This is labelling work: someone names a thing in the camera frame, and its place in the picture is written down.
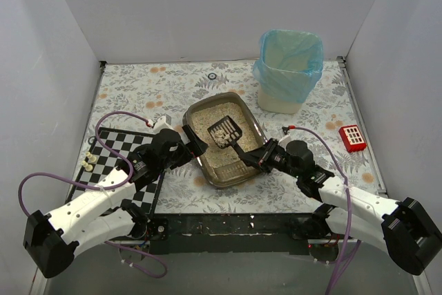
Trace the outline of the grey litter clump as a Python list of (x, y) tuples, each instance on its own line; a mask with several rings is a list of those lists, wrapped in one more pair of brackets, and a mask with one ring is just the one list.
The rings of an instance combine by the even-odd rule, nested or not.
[(223, 129), (213, 130), (210, 132), (210, 134), (213, 138), (213, 141), (220, 149), (224, 149), (226, 146), (229, 145), (230, 136)]

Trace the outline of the brown plastic litter box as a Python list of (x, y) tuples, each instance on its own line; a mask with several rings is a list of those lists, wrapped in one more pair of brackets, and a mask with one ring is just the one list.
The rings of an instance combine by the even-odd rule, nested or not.
[(246, 166), (231, 145), (235, 142), (250, 152), (266, 142), (259, 123), (237, 93), (220, 93), (194, 103), (184, 114), (183, 124), (208, 144), (198, 162), (209, 184), (227, 188), (260, 175), (259, 170)]

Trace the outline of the black litter scoop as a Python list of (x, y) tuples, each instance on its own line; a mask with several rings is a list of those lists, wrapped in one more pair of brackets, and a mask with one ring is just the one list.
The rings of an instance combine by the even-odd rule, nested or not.
[(227, 164), (239, 161), (240, 156), (245, 153), (244, 148), (240, 145), (243, 131), (231, 116), (222, 117), (212, 124), (207, 132), (220, 150), (231, 149), (231, 152), (224, 153), (222, 157), (222, 160)]

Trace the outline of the black white chessboard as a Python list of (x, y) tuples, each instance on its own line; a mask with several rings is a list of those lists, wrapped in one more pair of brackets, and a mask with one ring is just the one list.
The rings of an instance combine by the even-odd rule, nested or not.
[[(138, 146), (149, 144), (153, 135), (101, 127), (99, 137), (106, 146), (126, 157)], [(75, 180), (93, 186), (102, 181), (119, 164), (119, 158), (103, 148), (95, 137), (90, 137), (88, 143), (90, 144), (88, 152), (97, 157), (97, 161), (93, 164), (92, 171), (86, 171), (84, 167), (81, 167)], [(164, 174), (159, 175), (156, 181), (144, 185), (133, 197), (123, 199), (120, 205), (125, 207), (133, 203), (142, 209), (146, 215), (152, 217), (155, 213), (163, 180)]]

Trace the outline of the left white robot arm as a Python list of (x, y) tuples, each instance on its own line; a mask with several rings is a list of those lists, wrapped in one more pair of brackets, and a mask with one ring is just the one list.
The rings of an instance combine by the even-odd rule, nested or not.
[(86, 250), (120, 236), (142, 238), (148, 216), (136, 204), (121, 202), (175, 169), (203, 155), (208, 146), (185, 125), (188, 142), (161, 129), (118, 162), (100, 182), (48, 213), (27, 213), (23, 246), (45, 278), (62, 273)]

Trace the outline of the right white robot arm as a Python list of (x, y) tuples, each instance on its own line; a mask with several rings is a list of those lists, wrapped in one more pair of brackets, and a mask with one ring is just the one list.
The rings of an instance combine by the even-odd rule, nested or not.
[(398, 201), (345, 186), (314, 162), (303, 141), (280, 146), (272, 139), (249, 152), (239, 146), (235, 150), (247, 166), (294, 177), (303, 194), (329, 206), (325, 224), (331, 232), (348, 233), (379, 248), (409, 274), (420, 275), (441, 250), (441, 231), (419, 201)]

